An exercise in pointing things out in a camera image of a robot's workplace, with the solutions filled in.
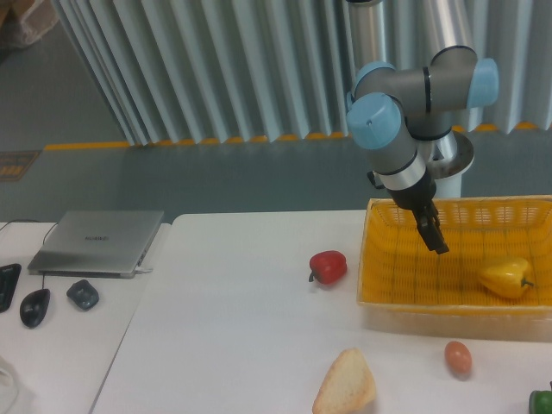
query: blue joint cap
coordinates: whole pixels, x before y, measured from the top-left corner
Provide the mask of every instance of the blue joint cap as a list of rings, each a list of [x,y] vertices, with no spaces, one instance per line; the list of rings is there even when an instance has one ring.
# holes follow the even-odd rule
[[[353,103],[347,125],[359,147],[374,150],[385,147],[400,130],[398,106],[385,93],[369,93]]]
[[[356,74],[356,80],[354,81],[354,88],[353,88],[353,98],[356,94],[356,88],[358,87],[359,83],[370,73],[375,71],[376,69],[381,69],[382,67],[387,69],[393,69],[395,71],[395,66],[393,66],[391,63],[383,62],[383,61],[375,61],[370,62],[367,65],[364,65],[359,72]]]
[[[493,59],[477,62],[467,93],[467,108],[492,105],[499,97],[499,68]]]

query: plastic basket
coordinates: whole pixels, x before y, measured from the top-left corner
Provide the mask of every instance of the plastic basket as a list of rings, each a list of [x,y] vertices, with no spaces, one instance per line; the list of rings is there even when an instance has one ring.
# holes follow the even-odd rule
[[[436,200],[450,251],[430,252],[413,215],[388,199],[367,208],[357,301],[439,315],[519,315],[552,310],[552,197]],[[488,291],[477,272],[489,257],[531,264],[535,283],[520,299]]]

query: laptop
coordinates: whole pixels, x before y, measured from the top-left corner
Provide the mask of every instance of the laptop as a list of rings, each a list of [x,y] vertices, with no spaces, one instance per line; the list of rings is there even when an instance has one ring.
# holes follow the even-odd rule
[[[68,211],[28,265],[30,274],[133,278],[163,211]]]

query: brown egg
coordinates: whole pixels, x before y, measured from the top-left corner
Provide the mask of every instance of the brown egg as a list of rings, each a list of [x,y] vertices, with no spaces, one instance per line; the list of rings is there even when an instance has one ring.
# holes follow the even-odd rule
[[[451,341],[445,347],[445,361],[453,373],[468,375],[472,370],[472,355],[462,342]]]

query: corrugated metal wall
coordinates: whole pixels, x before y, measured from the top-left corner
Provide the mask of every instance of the corrugated metal wall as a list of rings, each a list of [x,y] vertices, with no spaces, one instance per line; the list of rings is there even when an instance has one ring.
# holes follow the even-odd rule
[[[54,0],[131,144],[346,134],[351,40],[344,0]],[[466,0],[499,100],[468,130],[552,123],[552,1]],[[390,61],[425,66],[421,4],[387,0]]]

